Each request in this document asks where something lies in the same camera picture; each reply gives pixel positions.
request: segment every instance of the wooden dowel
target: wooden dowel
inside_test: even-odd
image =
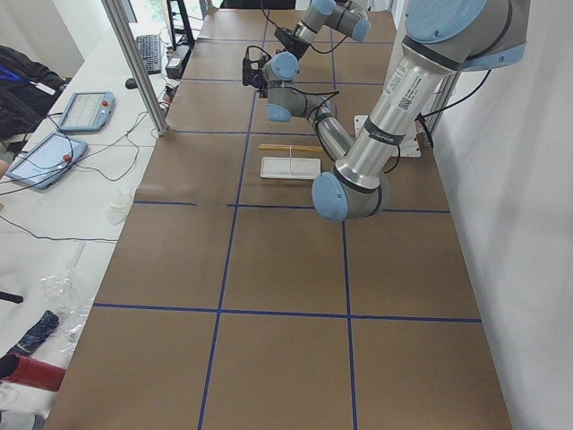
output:
[[[305,146],[305,145],[259,145],[261,151],[297,151],[297,152],[324,152],[321,146]]]

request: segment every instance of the tablet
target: tablet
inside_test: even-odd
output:
[[[96,133],[103,128],[114,110],[110,91],[74,92],[58,123],[64,133]]]
[[[61,133],[51,133],[25,157],[15,161],[6,176],[38,189],[48,188],[68,171],[88,144]]]

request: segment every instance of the white table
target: white table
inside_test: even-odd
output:
[[[133,32],[157,33],[158,29],[133,28]],[[133,126],[138,114],[146,110],[140,93],[125,88],[125,80],[129,77],[131,72],[121,48],[114,32],[109,30],[53,106],[51,113],[62,112],[76,91],[110,90],[114,93],[115,112],[106,127],[100,133],[78,136],[89,144],[86,155],[114,142]],[[158,95],[166,81],[176,84],[162,75],[151,75],[150,78]],[[54,124],[45,120],[31,136],[25,149],[29,151],[54,130]],[[46,191],[29,189],[0,195],[0,202],[4,204],[0,214],[40,236],[117,239],[124,223],[112,225],[107,220],[107,212],[120,190],[134,194],[141,181],[157,139],[149,116],[130,133],[130,138],[140,148],[140,153],[135,166],[121,180],[109,182],[98,172],[72,168]],[[123,139],[113,147],[87,158],[82,164],[99,168],[110,177],[118,177],[132,164],[135,152],[136,149]],[[21,185],[17,184],[3,184],[0,185],[0,194],[20,188]],[[81,242],[78,241],[38,240],[0,219],[0,291],[25,297],[20,305],[0,301],[1,354],[11,348],[51,307],[40,280],[65,273],[78,251],[81,251],[81,255],[73,271],[77,303],[79,308],[90,308],[115,244],[84,244],[85,247],[81,249]],[[62,351],[66,343],[58,332],[62,330],[57,330],[34,357],[66,367],[72,351]],[[0,385],[0,409],[34,411],[46,415],[54,397],[54,393],[30,387],[8,383]]]

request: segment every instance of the computer mouse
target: computer mouse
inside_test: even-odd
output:
[[[137,88],[137,82],[134,80],[134,78],[129,78],[127,81],[125,81],[125,88],[128,90]]]

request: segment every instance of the robotic arm link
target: robotic arm link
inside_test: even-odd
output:
[[[460,71],[512,65],[525,53],[529,0],[410,0],[404,56],[354,140],[330,113],[328,99],[295,87],[298,60],[323,25],[363,40],[370,23],[354,2],[312,0],[294,31],[275,33],[286,50],[262,68],[268,117],[306,118],[335,161],[312,185],[326,219],[368,217],[389,201],[382,168],[440,80]]]

